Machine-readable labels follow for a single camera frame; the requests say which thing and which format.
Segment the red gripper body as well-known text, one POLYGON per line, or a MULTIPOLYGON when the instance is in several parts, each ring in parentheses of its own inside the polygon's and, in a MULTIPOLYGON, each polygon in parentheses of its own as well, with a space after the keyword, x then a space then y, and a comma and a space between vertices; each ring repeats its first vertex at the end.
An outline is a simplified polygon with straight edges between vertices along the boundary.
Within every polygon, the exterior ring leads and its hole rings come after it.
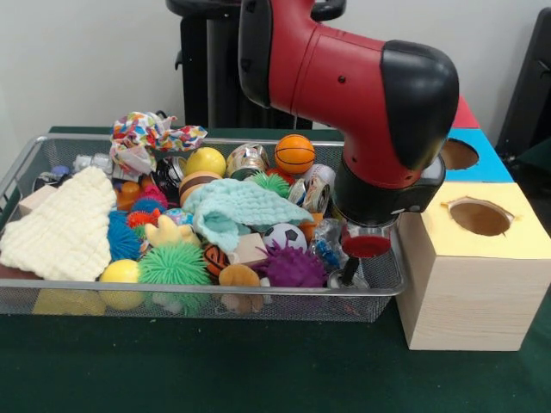
POLYGON ((345 254, 355 258, 381 256, 391 249, 391 241, 377 235, 353 236, 347 225, 341 230, 341 245, 345 254))

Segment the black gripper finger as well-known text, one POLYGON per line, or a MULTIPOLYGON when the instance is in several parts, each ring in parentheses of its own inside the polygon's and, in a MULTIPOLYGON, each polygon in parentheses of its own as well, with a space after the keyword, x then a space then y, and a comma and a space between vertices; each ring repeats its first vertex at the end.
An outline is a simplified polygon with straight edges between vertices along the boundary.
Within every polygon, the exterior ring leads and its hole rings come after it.
POLYGON ((358 258, 355 256, 350 256, 344 266, 342 276, 341 276, 341 283, 344 286, 350 287, 353 285, 353 279, 357 269, 358 269, 358 258))

